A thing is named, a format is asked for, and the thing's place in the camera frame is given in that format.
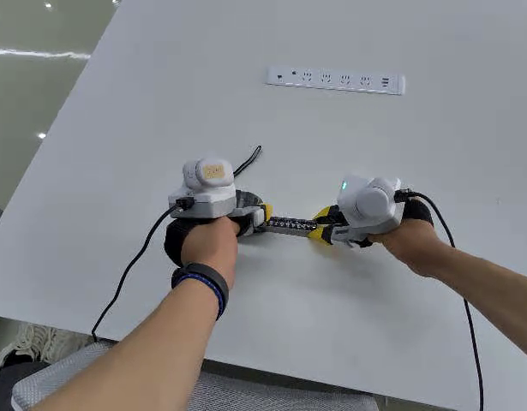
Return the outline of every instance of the orange label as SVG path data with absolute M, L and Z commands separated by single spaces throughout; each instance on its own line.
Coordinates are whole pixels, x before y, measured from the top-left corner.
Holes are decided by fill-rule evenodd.
M 202 174 L 208 180 L 212 178 L 224 178 L 225 170 L 222 164 L 209 164 L 202 167 Z

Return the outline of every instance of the white table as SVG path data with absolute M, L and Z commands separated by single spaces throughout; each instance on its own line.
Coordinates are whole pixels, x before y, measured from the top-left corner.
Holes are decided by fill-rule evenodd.
M 299 64 L 406 75 L 403 97 L 265 86 Z M 0 315 L 89 332 L 189 158 L 240 164 L 279 215 L 332 204 L 345 172 L 399 176 L 460 247 L 527 273 L 527 5 L 125 1 L 0 222 Z M 169 289 L 164 231 L 99 333 Z M 527 357 L 475 312 L 487 410 L 527 409 Z M 461 299 L 381 247 L 242 240 L 207 358 L 477 408 Z

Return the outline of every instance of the black cable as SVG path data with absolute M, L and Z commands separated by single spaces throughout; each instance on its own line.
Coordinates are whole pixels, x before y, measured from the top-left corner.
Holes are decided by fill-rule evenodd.
M 234 177 L 238 177 L 240 173 L 246 170 L 248 166 L 252 164 L 259 157 L 260 154 L 261 154 L 261 146 L 257 146 L 254 152 L 252 152 L 252 155 L 249 156 L 249 158 L 244 163 L 240 164 L 238 168 L 235 170 L 235 172 L 233 173 Z
M 436 204 L 425 194 L 416 193 L 414 191 L 402 191 L 401 194 L 407 199 L 409 197 L 419 197 L 424 199 L 428 202 L 428 204 L 433 208 L 434 212 L 436 213 L 436 216 L 442 223 L 442 227 L 444 227 L 444 231 L 446 232 L 448 239 L 450 240 L 450 245 L 455 248 L 455 242 L 453 242 L 453 235 L 450 229 L 448 228 L 446 221 L 442 217 L 442 214 L 440 214 L 440 211 Z M 469 321 L 469 330 L 470 330 L 470 340 L 472 341 L 472 351 L 475 356 L 475 364 L 476 364 L 476 374 L 478 375 L 478 392 L 480 397 L 480 407 L 479 410 L 484 410 L 484 385 L 482 382 L 482 369 L 480 368 L 480 358 L 478 356 L 478 347 L 476 346 L 476 336 L 475 336 L 475 327 L 472 323 L 472 315 L 470 314 L 470 308 L 469 308 L 469 302 L 463 298 L 463 303 L 465 306 L 465 312 L 467 314 L 467 320 Z
M 170 214 L 172 214 L 177 208 L 178 208 L 178 205 L 173 205 L 168 210 L 166 210 L 164 214 L 162 214 L 159 217 L 159 219 L 156 221 L 155 224 L 153 224 L 153 226 L 149 230 L 149 234 L 147 234 L 147 238 L 145 239 L 145 242 L 143 243 L 141 250 L 129 262 L 128 266 L 126 267 L 126 270 L 124 270 L 124 273 L 121 275 L 120 281 L 118 282 L 118 287 L 117 287 L 117 291 L 115 291 L 115 295 L 112 297 L 112 300 L 109 302 L 109 304 L 107 304 L 107 307 L 105 307 L 101 315 L 99 315 L 98 320 L 96 321 L 95 325 L 92 328 L 92 337 L 95 342 L 99 340 L 95 334 L 95 331 L 98 329 L 99 323 L 101 323 L 101 321 L 103 320 L 107 312 L 111 309 L 113 304 L 117 302 L 118 296 L 120 295 L 120 291 L 123 289 L 124 281 L 126 280 L 126 276 L 128 275 L 128 272 L 134 266 L 137 260 L 140 259 L 141 255 L 143 255 L 143 253 L 147 250 L 149 242 L 151 241 L 151 238 L 153 238 L 153 234 L 157 230 L 157 228 L 160 226 L 160 224 L 162 224 L 165 218 L 168 217 Z

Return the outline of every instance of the wristband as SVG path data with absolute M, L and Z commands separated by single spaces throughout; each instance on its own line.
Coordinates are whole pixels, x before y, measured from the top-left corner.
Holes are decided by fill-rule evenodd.
M 208 265 L 189 263 L 174 271 L 171 276 L 171 287 L 174 289 L 182 280 L 187 278 L 198 280 L 213 291 L 219 304 L 217 321 L 225 311 L 227 301 L 229 300 L 229 287 L 225 279 Z

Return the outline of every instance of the power outlet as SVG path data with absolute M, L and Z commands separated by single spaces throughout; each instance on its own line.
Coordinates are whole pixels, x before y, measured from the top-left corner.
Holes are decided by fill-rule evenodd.
M 401 74 L 357 73 L 324 68 L 272 66 L 267 70 L 266 83 L 275 86 L 377 92 L 392 95 L 402 95 L 405 91 L 405 79 Z

